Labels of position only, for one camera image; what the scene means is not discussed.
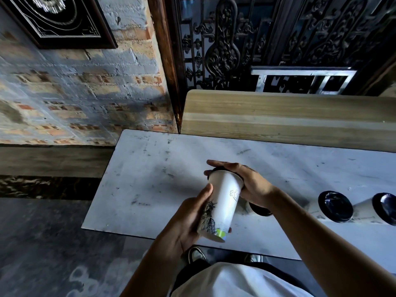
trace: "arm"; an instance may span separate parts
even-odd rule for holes
[[[274,214],[297,253],[328,296],[396,296],[396,278],[316,220],[259,173],[221,161],[244,178],[241,197]]]
[[[212,190],[213,186],[208,184],[196,198],[183,201],[152,243],[120,297],[166,296],[181,255],[199,238],[196,229],[201,208]]]

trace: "white table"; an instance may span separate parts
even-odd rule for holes
[[[181,202],[205,186],[207,159],[246,164],[300,204],[326,190],[352,204],[396,194],[394,153],[124,130],[82,228],[155,238]],[[396,227],[326,225],[396,273]],[[300,259],[274,217],[247,215],[238,206],[231,227],[225,243],[198,244]]]

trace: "sneaker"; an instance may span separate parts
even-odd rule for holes
[[[202,250],[196,246],[190,248],[188,258],[189,258],[189,264],[195,262],[197,259],[206,260],[206,257],[202,252]]]
[[[245,263],[264,263],[264,255],[248,253],[245,256]]]

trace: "black cup lid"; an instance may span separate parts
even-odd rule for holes
[[[344,223],[352,218],[353,206],[341,193],[325,191],[319,195],[318,203],[320,210],[334,222]]]
[[[258,215],[260,215],[260,216],[269,217],[269,216],[272,216],[272,215],[273,215],[273,213],[271,213],[271,211],[270,211],[268,208],[255,205],[255,204],[250,203],[250,202],[249,202],[249,205],[250,205],[250,208],[251,208],[256,214],[258,214]]]
[[[373,197],[375,212],[386,223],[396,226],[396,196],[389,193],[378,193]]]
[[[235,173],[235,172],[233,172],[233,171],[230,171],[230,170],[224,168],[223,165],[214,168],[214,169],[212,170],[211,174],[212,174],[214,171],[228,171],[228,172],[231,172],[231,173],[234,173],[234,174],[238,175],[238,176],[242,179],[242,181],[244,181],[244,178],[243,178],[241,175],[239,175],[238,173]]]

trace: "brick wall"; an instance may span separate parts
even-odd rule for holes
[[[0,143],[177,131],[147,0],[98,0],[118,49],[39,50],[0,7]]]

